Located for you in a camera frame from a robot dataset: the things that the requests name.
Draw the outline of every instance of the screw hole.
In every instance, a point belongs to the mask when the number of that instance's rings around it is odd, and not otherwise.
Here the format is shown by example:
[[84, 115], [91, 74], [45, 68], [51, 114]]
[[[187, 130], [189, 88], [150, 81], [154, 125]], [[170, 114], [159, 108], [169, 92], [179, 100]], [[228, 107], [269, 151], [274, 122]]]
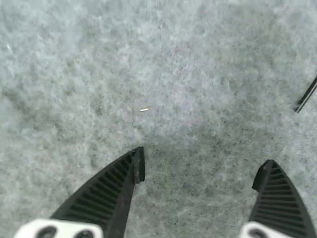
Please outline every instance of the screw hole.
[[259, 229], [249, 230], [249, 235], [253, 238], [268, 238], [267, 235]]
[[85, 230], [78, 233], [75, 238], [94, 238], [94, 235], [91, 231]]
[[37, 238], [53, 238], [56, 234], [57, 229], [55, 227], [49, 226], [40, 230]]

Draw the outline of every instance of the ridged grip surface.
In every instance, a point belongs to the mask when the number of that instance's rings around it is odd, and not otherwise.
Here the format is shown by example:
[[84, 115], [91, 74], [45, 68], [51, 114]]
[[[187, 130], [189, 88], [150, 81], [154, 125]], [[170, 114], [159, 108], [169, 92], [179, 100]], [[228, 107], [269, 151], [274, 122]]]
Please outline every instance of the ridged grip surface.
[[316, 238], [309, 214], [293, 183], [274, 160], [259, 169], [253, 189], [259, 192], [249, 221], [294, 238]]

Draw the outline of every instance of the white plastic mount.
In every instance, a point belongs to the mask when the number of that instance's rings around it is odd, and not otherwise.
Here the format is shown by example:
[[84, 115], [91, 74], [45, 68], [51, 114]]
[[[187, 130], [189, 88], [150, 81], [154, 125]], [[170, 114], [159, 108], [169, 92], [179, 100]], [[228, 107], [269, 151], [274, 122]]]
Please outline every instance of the white plastic mount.
[[248, 222], [241, 230], [240, 238], [292, 238], [281, 232], [273, 230], [258, 222]]
[[95, 224], [36, 219], [20, 227], [14, 238], [104, 238], [104, 234]]

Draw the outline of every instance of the black plastic arm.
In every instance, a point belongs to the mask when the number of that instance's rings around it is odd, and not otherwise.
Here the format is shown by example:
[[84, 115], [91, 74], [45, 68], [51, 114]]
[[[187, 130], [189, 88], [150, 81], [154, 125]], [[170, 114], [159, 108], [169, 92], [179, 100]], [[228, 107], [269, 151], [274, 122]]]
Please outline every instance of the black plastic arm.
[[88, 180], [51, 218], [97, 224], [105, 238], [122, 238], [134, 185], [144, 179], [144, 149], [138, 147]]
[[274, 160], [267, 160], [253, 183], [259, 192], [249, 221], [294, 238], [316, 238], [314, 226], [293, 183]]

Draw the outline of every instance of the floor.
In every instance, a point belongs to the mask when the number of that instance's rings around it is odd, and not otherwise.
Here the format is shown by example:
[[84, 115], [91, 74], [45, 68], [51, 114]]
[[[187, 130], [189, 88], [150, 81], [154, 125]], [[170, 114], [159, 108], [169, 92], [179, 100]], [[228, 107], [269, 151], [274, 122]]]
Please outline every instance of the floor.
[[316, 39], [314, 0], [0, 1], [0, 237], [139, 145], [127, 238], [237, 237], [266, 159], [317, 226]]

